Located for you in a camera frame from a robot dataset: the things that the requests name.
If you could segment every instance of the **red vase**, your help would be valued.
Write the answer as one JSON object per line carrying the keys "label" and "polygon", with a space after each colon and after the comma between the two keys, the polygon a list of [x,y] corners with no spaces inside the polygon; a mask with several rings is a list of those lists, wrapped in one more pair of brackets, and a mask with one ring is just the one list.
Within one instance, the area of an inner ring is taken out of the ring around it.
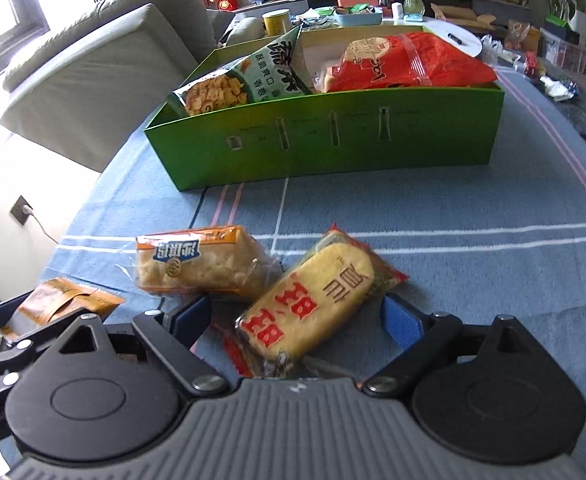
{"label": "red vase", "polygon": [[235,10],[237,9],[237,0],[219,0],[217,8],[219,10]]}

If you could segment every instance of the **can lid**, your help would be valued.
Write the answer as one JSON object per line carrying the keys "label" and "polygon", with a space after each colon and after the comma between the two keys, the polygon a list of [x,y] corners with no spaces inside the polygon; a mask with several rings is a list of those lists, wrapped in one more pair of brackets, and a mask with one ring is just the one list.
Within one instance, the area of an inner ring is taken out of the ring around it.
{"label": "can lid", "polygon": [[262,18],[273,18],[275,16],[283,16],[284,14],[289,14],[289,9],[279,9],[279,10],[272,10],[271,12],[266,12],[262,14]]}

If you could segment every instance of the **yellow can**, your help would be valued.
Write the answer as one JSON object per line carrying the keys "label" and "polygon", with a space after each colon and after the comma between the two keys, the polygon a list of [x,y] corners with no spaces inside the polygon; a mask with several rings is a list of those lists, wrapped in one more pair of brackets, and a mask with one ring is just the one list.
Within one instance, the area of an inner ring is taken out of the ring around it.
{"label": "yellow can", "polygon": [[267,36],[281,36],[293,28],[288,9],[272,10],[262,14]]}

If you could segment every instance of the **blue logo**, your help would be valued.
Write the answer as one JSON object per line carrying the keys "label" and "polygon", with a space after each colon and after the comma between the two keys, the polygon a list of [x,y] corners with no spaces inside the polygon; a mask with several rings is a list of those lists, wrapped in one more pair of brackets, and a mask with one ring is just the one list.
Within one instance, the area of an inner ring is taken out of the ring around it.
{"label": "blue logo", "polygon": [[153,260],[167,262],[171,258],[177,258],[180,262],[197,258],[199,253],[199,240],[187,240],[185,242],[160,242],[156,249]]}

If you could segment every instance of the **sofa backrest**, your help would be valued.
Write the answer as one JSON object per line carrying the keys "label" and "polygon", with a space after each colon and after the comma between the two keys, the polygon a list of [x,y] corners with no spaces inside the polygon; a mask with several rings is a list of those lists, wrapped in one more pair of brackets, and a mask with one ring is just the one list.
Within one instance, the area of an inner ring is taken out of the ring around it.
{"label": "sofa backrest", "polygon": [[213,27],[202,0],[102,0],[68,27],[43,36],[34,52],[28,49],[28,57],[20,56],[11,62],[4,76],[4,89],[12,92],[35,70],[75,41],[145,4],[153,4],[159,9],[198,63],[216,47]]}

